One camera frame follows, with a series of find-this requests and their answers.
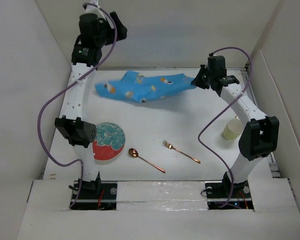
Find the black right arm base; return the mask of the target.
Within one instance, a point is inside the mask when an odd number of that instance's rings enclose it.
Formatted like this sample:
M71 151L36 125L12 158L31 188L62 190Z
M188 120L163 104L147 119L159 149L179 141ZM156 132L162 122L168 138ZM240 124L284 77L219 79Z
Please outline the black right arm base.
M232 183L228 174L222 180L209 180L204 182L201 195L207 200L209 210L253 210L253 200L248 180L234 183L231 197Z

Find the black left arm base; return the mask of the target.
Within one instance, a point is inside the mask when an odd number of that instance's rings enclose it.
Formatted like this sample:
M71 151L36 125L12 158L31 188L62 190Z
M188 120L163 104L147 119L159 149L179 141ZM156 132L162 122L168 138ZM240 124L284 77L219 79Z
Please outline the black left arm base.
M100 172L95 180L83 181L80 192L79 180L68 187L72 190L69 208L79 211L110 211L117 209L118 182L102 181Z

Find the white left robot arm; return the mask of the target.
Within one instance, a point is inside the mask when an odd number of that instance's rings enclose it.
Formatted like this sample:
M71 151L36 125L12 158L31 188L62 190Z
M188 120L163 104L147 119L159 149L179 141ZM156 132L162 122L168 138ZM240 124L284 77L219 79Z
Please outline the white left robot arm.
M74 152L83 161L82 180L87 182L84 192L90 198L101 194L101 185L94 180L94 159L89 155L91 143L96 137L96 126L87 120L86 107L90 87L98 66L103 60L102 47L127 37L127 28L122 24L116 12L110 14L110 22L95 13L85 13L79 17L80 34L71 54L71 75L69 90L65 93L65 108L54 125L61 135L73 146Z

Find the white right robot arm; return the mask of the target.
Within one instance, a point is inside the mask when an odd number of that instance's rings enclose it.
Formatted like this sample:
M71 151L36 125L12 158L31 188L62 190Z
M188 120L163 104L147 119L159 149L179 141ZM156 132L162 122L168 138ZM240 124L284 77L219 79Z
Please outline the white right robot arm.
M222 193L233 197L239 192L239 184L248 179L257 163L277 149L280 122L275 116L267 116L252 102L235 76L227 75L224 56L210 54L207 64L200 66L192 84L215 91L244 127L238 142L239 155L226 173L230 180L221 184Z

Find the blue space-print cloth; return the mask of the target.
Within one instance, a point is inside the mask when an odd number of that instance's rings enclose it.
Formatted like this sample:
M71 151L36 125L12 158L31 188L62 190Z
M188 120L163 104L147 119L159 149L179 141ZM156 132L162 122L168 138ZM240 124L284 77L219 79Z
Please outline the blue space-print cloth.
M174 75L144 76L127 71L121 79L95 84L97 95L102 98L134 103L147 103L180 94L196 87L194 79L183 73Z

